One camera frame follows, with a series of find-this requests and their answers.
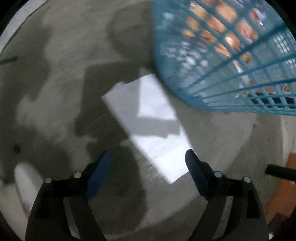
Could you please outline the pink orange snack bag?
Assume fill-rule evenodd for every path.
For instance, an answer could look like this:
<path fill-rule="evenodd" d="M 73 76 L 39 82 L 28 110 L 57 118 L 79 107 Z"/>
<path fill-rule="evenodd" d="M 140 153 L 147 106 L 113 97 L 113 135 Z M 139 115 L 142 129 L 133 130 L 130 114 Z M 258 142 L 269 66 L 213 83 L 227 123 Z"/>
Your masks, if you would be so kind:
<path fill-rule="evenodd" d="M 234 8 L 229 6 L 224 1 L 203 1 L 203 3 L 205 3 L 207 6 L 214 7 L 214 9 L 217 10 L 218 14 L 229 23 L 233 23 L 233 21 L 237 18 L 236 10 L 234 10 Z M 223 23 L 221 23 L 215 16 L 208 13 L 203 7 L 201 7 L 195 1 L 191 1 L 190 10 L 196 16 L 204 20 L 207 23 L 207 25 L 215 32 L 221 34 L 226 31 L 226 27 Z M 183 35 L 185 35 L 186 37 L 194 39 L 196 38 L 194 32 L 199 31 L 199 36 L 206 42 L 214 44 L 217 41 L 216 38 L 208 30 L 201 29 L 199 22 L 196 21 L 194 18 L 190 16 L 187 17 L 186 23 L 190 27 L 189 30 L 183 30 Z M 236 29 L 238 30 L 240 35 L 249 42 L 253 42 L 258 38 L 257 32 L 251 27 L 251 25 L 246 20 L 240 20 L 236 24 Z M 224 37 L 224 40 L 231 46 L 231 48 L 234 51 L 238 52 L 240 50 L 240 40 L 233 32 L 227 33 Z M 221 43 L 218 43 L 215 46 L 215 50 L 228 57 L 231 56 L 231 53 Z"/>

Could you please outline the blue mesh trash basket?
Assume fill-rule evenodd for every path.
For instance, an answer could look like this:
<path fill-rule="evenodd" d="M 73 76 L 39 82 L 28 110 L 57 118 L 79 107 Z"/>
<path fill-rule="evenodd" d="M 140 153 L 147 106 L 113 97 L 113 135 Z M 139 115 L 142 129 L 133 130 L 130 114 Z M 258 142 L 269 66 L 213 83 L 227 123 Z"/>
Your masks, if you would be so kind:
<path fill-rule="evenodd" d="M 266 1 L 224 1 L 234 8 L 233 23 L 212 6 L 195 1 L 226 27 L 212 30 L 190 10 L 191 1 L 154 1 L 152 4 L 154 61 L 169 90 L 192 107 L 210 111 L 295 115 L 295 38 L 277 11 Z M 215 38 L 208 43 L 183 35 L 187 17 L 199 22 Z M 246 20 L 258 38 L 247 41 L 236 29 Z M 238 52 L 224 40 L 233 32 L 240 40 Z M 221 43 L 228 57 L 215 50 Z"/>

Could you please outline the white paper sheet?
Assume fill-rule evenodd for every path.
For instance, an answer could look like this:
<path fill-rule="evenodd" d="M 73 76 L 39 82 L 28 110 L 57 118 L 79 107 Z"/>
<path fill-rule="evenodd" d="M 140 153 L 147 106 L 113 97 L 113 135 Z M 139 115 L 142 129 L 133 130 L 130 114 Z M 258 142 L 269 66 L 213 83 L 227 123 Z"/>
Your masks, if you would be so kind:
<path fill-rule="evenodd" d="M 156 75 L 119 82 L 102 99 L 135 147 L 168 184 L 188 172 L 185 152 L 192 145 Z"/>

